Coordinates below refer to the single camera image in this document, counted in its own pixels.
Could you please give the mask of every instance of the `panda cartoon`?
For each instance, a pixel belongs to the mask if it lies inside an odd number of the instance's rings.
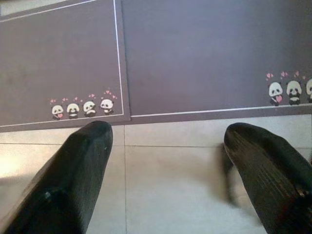
[[[282,96],[283,89],[280,83],[273,82],[269,86],[269,96],[270,96],[270,103],[274,106],[278,106],[283,99]]]
[[[307,82],[307,95],[308,96],[308,101],[309,103],[312,103],[312,79],[309,79],[309,81]]]
[[[101,102],[101,105],[99,106],[99,108],[104,110],[104,114],[106,116],[111,115],[114,111],[113,111],[113,106],[114,106],[114,102],[110,99],[104,99]]]
[[[84,116],[86,117],[94,117],[96,112],[96,105],[93,101],[87,101],[83,105]]]
[[[67,106],[66,112],[68,113],[69,119],[78,118],[79,106],[76,103],[70,103]]]
[[[63,107],[62,105],[55,105],[52,107],[52,119],[60,120],[63,117]]]
[[[302,89],[300,83],[296,80],[292,80],[287,84],[287,95],[289,96],[290,105],[300,104],[300,95],[302,94]]]

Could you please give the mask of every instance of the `beige floor tile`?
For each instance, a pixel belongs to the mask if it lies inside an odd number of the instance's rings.
[[[265,234],[225,201],[219,148],[126,146],[130,234]]]
[[[226,128],[235,122],[264,127],[293,147],[312,146],[311,115],[126,125],[125,140],[130,146],[216,147],[223,142]]]
[[[126,234],[124,146],[114,146],[87,234]]]
[[[296,148],[296,150],[307,160],[311,160],[312,148]]]
[[[13,144],[63,144],[78,128],[31,130],[0,133],[1,143]],[[114,145],[124,145],[124,126],[113,126]]]
[[[0,220],[59,145],[0,144]]]
[[[59,145],[0,144],[0,220]],[[124,146],[113,146],[88,234],[125,234]]]

